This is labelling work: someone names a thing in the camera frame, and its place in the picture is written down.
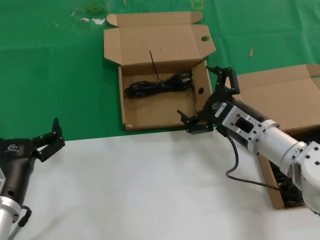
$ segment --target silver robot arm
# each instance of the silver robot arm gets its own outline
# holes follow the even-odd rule
[[[281,172],[292,178],[302,191],[306,206],[320,215],[320,145],[316,142],[297,141],[279,129],[273,120],[259,122],[233,106],[222,124],[247,140],[247,149],[253,155],[262,154]],[[243,129],[252,128],[250,132]]]
[[[236,72],[230,68],[207,67],[217,75],[215,92],[203,109],[188,117],[178,110],[190,134],[214,130],[231,137],[253,155],[262,154],[302,191],[306,206],[320,215],[320,145],[299,142],[279,129],[280,125],[237,100],[240,93]],[[229,79],[231,88],[227,88]]]

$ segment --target green surface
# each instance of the green surface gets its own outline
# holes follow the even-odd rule
[[[54,117],[66,140],[132,134],[122,129],[117,68],[103,58],[109,26],[83,17],[198,10],[217,48],[210,66],[242,74],[320,63],[320,0],[126,2],[0,2],[0,137],[32,138],[48,132]]]

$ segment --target black wire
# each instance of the black wire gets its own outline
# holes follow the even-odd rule
[[[32,214],[30,207],[22,206],[22,209],[25,209],[26,212],[25,212],[25,215],[18,222],[18,226],[20,228],[23,228],[27,224],[27,222],[29,221],[29,218],[31,217],[31,214]]]
[[[291,199],[288,199],[287,201],[285,201],[286,207],[292,208],[292,207],[298,207],[298,206],[303,205],[303,203],[304,203],[303,199],[298,194],[295,194],[295,193],[289,191],[288,189],[281,189],[281,188],[278,188],[275,186],[264,184],[262,182],[251,181],[251,180],[246,180],[246,179],[230,176],[230,173],[235,171],[239,165],[239,153],[238,153],[235,141],[229,135],[227,135],[226,138],[230,141],[232,148],[233,148],[233,151],[234,151],[234,156],[235,156],[235,164],[234,164],[233,168],[226,171],[226,173],[225,173],[225,175],[228,178],[235,180],[235,181],[243,182],[243,183],[255,184],[255,185],[263,186],[263,187],[266,187],[269,189],[277,190],[282,194],[283,197],[290,197],[291,198]]]
[[[266,187],[266,188],[270,188],[270,189],[274,189],[274,190],[280,191],[280,188],[275,187],[275,186],[271,186],[271,185],[268,185],[268,184],[264,184],[262,182],[245,180],[245,179],[242,179],[242,178],[237,178],[237,177],[234,177],[234,176],[230,176],[229,174],[232,173],[233,171],[235,171],[237,169],[238,165],[239,165],[239,154],[238,154],[238,150],[237,150],[237,147],[236,147],[236,144],[235,144],[234,140],[229,135],[227,135],[226,138],[230,141],[230,143],[232,145],[232,148],[233,148],[233,151],[234,151],[234,155],[235,155],[235,164],[234,164],[233,168],[231,168],[230,170],[226,171],[226,173],[225,173],[225,175],[228,178],[230,178],[232,180],[235,180],[235,181],[244,182],[244,183],[248,183],[248,184],[260,185],[260,186],[263,186],[263,187]]]

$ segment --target open cardboard box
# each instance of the open cardboard box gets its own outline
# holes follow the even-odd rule
[[[192,116],[212,94],[203,58],[216,50],[201,12],[109,14],[117,27],[104,31],[104,57],[119,64],[122,123],[125,130],[182,126],[177,110]],[[128,98],[124,90],[138,81],[164,81],[181,71],[192,71],[194,89]]]
[[[298,65],[238,76],[235,96],[280,124],[293,138],[320,127],[320,65]],[[270,162],[259,157],[265,182],[278,187]],[[268,188],[275,209],[284,209],[279,191]]]

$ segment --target white table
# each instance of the white table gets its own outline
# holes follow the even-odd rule
[[[263,181],[238,146],[236,177]],[[69,141],[37,161],[17,240],[318,240],[320,217],[274,210],[261,186],[233,181],[229,141],[184,131]]]

